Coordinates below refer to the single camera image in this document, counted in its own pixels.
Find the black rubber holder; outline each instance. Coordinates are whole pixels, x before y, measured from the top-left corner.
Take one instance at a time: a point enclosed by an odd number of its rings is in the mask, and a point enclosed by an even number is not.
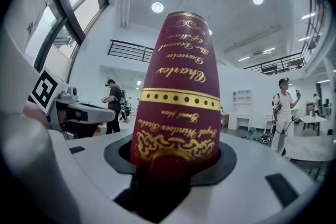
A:
[[[159,223],[188,195],[191,187],[211,186],[221,182],[235,168],[237,156],[229,145],[220,142],[218,161],[211,167],[182,182],[149,182],[145,169],[130,163],[132,135],[108,145],[104,150],[107,163],[119,174],[132,174],[130,188],[114,201],[134,214]]]

